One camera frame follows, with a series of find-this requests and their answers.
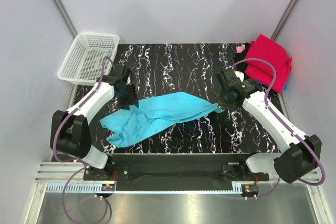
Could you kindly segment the pink paper tag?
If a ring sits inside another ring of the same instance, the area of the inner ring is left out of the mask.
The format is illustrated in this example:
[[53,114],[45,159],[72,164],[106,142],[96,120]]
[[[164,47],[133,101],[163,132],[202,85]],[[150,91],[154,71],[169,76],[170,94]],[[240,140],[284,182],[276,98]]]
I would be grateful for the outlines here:
[[237,47],[236,47],[236,52],[237,52],[237,53],[242,53],[245,49],[246,49],[245,46],[237,46]]

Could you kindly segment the white plastic basket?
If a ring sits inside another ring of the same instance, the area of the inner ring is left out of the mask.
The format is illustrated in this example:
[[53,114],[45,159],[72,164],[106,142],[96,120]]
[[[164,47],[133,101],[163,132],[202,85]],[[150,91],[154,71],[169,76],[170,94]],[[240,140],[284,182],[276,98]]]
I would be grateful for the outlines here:
[[103,74],[110,73],[119,41],[116,34],[79,33],[61,64],[58,78],[75,85],[93,86],[102,69]]

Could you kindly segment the folded black t shirt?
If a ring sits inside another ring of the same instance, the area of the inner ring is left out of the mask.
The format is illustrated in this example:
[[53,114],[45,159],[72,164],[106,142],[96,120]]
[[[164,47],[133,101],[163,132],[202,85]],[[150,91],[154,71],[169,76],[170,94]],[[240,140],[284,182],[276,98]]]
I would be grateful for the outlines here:
[[[250,48],[250,43],[245,43],[242,46],[245,46],[246,49],[242,53],[235,52],[234,63],[244,60],[245,57],[247,56],[247,53],[248,53],[249,48]],[[247,67],[248,67],[248,64],[246,62],[242,62],[235,67],[235,69],[237,71],[240,71],[240,72],[244,73],[244,76],[245,76],[244,79],[245,80],[249,78],[249,76],[245,73],[245,71],[247,70]]]

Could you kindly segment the right corner metal post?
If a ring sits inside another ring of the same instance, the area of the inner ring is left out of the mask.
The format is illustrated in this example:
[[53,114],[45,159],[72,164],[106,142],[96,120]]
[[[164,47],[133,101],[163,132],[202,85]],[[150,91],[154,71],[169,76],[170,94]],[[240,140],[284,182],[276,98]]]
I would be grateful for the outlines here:
[[275,27],[274,32],[271,35],[271,40],[276,41],[282,32],[285,24],[287,23],[290,15],[292,14],[295,6],[298,4],[299,0],[290,0],[287,7],[285,8],[277,26]]

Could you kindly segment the folded blue t shirt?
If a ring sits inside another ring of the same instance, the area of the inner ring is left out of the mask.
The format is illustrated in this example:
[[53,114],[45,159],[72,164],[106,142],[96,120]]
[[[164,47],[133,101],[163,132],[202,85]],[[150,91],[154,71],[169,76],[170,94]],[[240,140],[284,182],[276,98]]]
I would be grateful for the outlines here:
[[[265,86],[264,84],[260,83],[260,82],[256,82],[258,85],[260,86]],[[284,85],[283,90],[287,89],[287,84]]]

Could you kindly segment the cyan t shirt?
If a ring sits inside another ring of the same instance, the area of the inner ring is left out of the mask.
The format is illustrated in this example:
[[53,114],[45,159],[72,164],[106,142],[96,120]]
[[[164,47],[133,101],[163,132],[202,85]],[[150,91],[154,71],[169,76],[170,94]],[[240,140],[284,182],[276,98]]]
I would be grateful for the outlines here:
[[199,119],[209,113],[224,110],[217,103],[185,92],[176,92],[142,99],[139,106],[119,109],[100,120],[103,128],[112,132],[107,141],[118,147],[130,147],[168,127]]

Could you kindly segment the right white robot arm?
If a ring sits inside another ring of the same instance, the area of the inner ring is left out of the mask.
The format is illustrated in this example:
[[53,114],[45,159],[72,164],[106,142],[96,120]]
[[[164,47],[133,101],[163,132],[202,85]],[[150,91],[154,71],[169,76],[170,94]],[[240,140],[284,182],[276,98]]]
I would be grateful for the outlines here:
[[238,167],[239,176],[250,180],[257,173],[275,174],[291,184],[316,169],[322,142],[294,126],[268,99],[260,85],[244,74],[225,69],[216,74],[221,91],[218,106],[227,111],[244,109],[276,142],[279,153],[250,155]]

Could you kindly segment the corner metal post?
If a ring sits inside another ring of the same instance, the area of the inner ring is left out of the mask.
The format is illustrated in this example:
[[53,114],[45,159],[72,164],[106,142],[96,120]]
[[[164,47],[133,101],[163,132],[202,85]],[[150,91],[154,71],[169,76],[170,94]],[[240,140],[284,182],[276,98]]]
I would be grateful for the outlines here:
[[275,27],[274,32],[271,35],[271,40],[276,41],[282,32],[285,24],[287,23],[290,15],[292,14],[295,6],[298,4],[299,0],[290,0],[287,7],[285,8],[277,26]]
[[62,0],[52,0],[52,2],[54,3],[57,11],[60,14],[61,19],[64,21],[65,26],[68,29],[68,31],[70,32],[71,36],[73,38],[75,38],[77,36],[78,32],[77,32],[77,30],[76,30],[76,28],[75,28],[75,26],[74,26],[74,24],[73,24],[73,22],[72,22],[72,20],[69,16],[68,12],[67,12],[67,10],[66,10]]

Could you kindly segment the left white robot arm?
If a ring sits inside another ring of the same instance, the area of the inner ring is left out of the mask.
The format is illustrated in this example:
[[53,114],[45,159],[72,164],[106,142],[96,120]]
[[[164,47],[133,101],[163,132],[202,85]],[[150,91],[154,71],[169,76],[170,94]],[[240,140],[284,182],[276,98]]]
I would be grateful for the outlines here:
[[117,108],[129,110],[139,106],[131,68],[116,65],[109,75],[98,78],[90,92],[66,111],[56,111],[52,117],[50,148],[54,158],[58,153],[95,168],[95,174],[103,180],[113,175],[111,158],[93,146],[90,122],[110,100],[117,100]]

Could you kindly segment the left corner metal post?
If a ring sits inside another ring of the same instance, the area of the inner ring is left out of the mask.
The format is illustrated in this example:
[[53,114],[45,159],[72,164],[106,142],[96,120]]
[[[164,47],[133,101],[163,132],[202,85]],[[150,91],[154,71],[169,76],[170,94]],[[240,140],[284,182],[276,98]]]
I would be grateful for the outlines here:
[[77,36],[78,32],[77,32],[77,30],[76,30],[76,28],[75,28],[75,26],[74,26],[74,24],[73,24],[73,22],[72,22],[72,20],[69,16],[68,12],[67,12],[67,10],[66,10],[62,0],[52,0],[52,2],[54,3],[57,11],[60,14],[61,19],[64,21],[65,26],[68,29],[68,31],[70,32],[71,36],[73,38],[75,38]]

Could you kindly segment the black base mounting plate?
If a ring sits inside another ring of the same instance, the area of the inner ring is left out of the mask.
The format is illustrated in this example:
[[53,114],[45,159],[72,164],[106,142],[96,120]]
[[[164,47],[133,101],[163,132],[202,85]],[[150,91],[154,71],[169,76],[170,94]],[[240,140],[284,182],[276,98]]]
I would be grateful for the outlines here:
[[116,176],[120,170],[131,179],[143,175],[210,177],[227,182],[252,181],[266,182],[269,176],[263,173],[252,174],[244,161],[249,154],[114,154],[111,161],[113,171],[101,172],[87,169],[94,178],[107,179]]

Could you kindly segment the folded red t shirt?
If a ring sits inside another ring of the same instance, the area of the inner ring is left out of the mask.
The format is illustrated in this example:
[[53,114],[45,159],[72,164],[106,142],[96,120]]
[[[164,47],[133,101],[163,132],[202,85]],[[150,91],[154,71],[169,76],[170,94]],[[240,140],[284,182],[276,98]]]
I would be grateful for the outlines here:
[[250,43],[245,59],[248,59],[245,73],[252,79],[269,86],[276,74],[272,89],[281,93],[292,70],[292,58],[286,50],[264,35]]

